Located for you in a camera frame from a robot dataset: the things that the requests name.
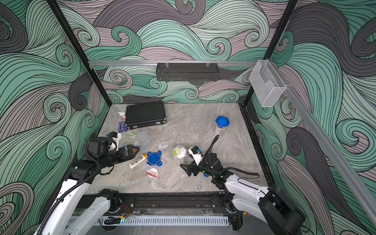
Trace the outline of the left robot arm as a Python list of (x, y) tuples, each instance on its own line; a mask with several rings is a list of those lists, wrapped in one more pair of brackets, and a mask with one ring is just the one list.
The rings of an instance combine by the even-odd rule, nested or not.
[(121, 134), (111, 132), (106, 137), (88, 141), (84, 160), (78, 160), (64, 176), (61, 189), (51, 208), (44, 216), (37, 235), (84, 235), (107, 212), (118, 212), (121, 205), (119, 192), (103, 189), (93, 203), (72, 224), (69, 220), (86, 190), (104, 168), (133, 160), (139, 146), (119, 146)]

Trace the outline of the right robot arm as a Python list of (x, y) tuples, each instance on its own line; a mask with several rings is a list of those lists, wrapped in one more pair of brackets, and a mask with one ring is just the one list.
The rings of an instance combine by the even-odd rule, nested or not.
[(238, 177), (233, 167), (223, 168), (216, 154), (192, 154), (190, 164), (180, 164), (188, 176), (203, 173), (230, 196), (230, 211), (250, 214), (270, 227), (276, 235), (301, 235), (305, 214), (281, 188), (258, 186)]

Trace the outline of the white tube orange cap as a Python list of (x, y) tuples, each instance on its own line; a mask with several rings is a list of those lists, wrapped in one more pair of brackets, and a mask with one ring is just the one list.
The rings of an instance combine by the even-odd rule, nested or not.
[(148, 158), (147, 154), (146, 153), (143, 153), (143, 154), (140, 154), (139, 156), (137, 156), (135, 159), (133, 159), (133, 161), (131, 163), (129, 163), (129, 167), (131, 169), (135, 168), (136, 166), (138, 166), (139, 164), (141, 164), (142, 162), (146, 161)]

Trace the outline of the blue playing card box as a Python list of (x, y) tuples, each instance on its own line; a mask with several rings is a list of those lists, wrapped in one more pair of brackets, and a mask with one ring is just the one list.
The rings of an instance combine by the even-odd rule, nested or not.
[(126, 132), (126, 131), (127, 131), (126, 123), (125, 122), (119, 122), (118, 132), (122, 133), (122, 132)]

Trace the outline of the round red white packet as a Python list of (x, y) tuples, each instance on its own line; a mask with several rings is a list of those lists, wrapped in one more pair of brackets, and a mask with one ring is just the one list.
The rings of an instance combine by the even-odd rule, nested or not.
[(150, 168), (147, 170), (146, 174), (149, 176), (149, 178), (151, 178), (152, 180), (155, 180), (158, 175), (159, 175), (159, 172), (156, 168)]

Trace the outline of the clear round plastic cap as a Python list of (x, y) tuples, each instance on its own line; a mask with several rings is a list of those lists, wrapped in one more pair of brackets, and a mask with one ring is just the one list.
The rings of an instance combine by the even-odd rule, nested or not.
[(161, 142), (159, 142), (159, 144), (158, 144), (158, 148), (159, 148), (159, 149), (164, 149), (164, 150), (166, 150), (166, 149), (168, 148), (168, 146), (169, 146), (169, 143), (168, 143), (167, 141), (161, 141)]

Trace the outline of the white pink small bottle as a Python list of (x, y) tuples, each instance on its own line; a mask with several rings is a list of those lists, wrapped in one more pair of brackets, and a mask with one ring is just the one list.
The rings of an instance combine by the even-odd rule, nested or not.
[(125, 111), (121, 111), (118, 114), (120, 116), (119, 122), (126, 122), (126, 112)]

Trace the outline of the black ribbed case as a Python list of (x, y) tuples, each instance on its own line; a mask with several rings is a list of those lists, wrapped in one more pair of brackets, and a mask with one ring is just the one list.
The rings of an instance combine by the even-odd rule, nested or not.
[(167, 122), (163, 102), (129, 105), (126, 107), (126, 127), (137, 128), (163, 125)]

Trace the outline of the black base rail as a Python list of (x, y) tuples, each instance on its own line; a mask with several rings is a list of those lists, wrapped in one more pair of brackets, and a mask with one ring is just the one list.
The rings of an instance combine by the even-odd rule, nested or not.
[(257, 212), (292, 211), (292, 203), (285, 202), (278, 195), (262, 195), (255, 203), (225, 192), (204, 193), (121, 193), (117, 213), (142, 214), (158, 210), (185, 211), (202, 210), (204, 212), (238, 214)]

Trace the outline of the black wall shelf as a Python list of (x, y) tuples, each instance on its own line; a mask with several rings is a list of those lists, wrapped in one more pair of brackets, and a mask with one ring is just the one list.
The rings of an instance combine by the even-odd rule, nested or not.
[(169, 64), (159, 63), (156, 67), (159, 81), (217, 81), (219, 68), (217, 64)]

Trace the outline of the aluminium wall rail back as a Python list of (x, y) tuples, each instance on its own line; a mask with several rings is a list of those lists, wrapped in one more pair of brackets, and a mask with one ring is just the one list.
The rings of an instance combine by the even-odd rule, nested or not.
[(169, 64), (217, 64), (219, 67), (250, 67), (257, 61), (185, 61), (185, 60), (89, 60), (91, 67), (95, 66), (157, 66), (159, 63)]

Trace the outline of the aluminium wall rail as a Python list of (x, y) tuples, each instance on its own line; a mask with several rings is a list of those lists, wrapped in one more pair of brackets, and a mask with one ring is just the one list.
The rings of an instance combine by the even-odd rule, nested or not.
[(95, 66), (157, 66), (159, 63), (169, 64), (217, 64), (219, 67), (250, 67), (257, 61), (185, 61), (185, 60), (89, 60), (91, 67)]
[(345, 156), (340, 151), (340, 148), (335, 144), (312, 113), (312, 111), (314, 111), (313, 102), (310, 100), (309, 92), (304, 81), (300, 78), (299, 87), (296, 87), (296, 82), (291, 83), (286, 74), (284, 74), (273, 61), (270, 60), (269, 62), (272, 64), (272, 68), (276, 71), (279, 82), (286, 88), (284, 93), (289, 97), (296, 111), (301, 115), (303, 121), (317, 140), (324, 154), (338, 170), (338, 173), (340, 173), (342, 179), (360, 203), (363, 211), (375, 225), (376, 199), (364, 181), (351, 167)]

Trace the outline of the clear acrylic wall holder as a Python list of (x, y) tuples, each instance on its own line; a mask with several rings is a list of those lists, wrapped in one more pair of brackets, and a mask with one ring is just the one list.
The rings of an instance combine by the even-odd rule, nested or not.
[(262, 107), (273, 107), (286, 90), (283, 76), (275, 63), (259, 60), (249, 77)]

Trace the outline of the aluminium wall rail right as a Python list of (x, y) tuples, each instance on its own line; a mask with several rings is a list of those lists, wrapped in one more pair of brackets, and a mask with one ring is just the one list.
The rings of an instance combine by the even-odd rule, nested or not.
[(286, 74), (284, 74), (273, 61), (270, 60), (269, 62), (272, 64), (272, 68), (276, 71), (279, 82), (286, 88), (284, 93), (289, 97), (296, 111), (301, 115), (303, 121), (317, 140), (324, 154), (338, 170), (338, 173), (340, 173), (342, 179), (360, 203), (363, 211), (375, 225), (376, 199), (364, 181), (351, 167), (345, 156), (340, 151), (340, 148), (335, 144), (312, 113), (312, 111), (314, 111), (313, 102), (310, 100), (309, 92), (304, 81), (300, 78), (299, 87), (296, 87), (296, 82), (291, 83)]

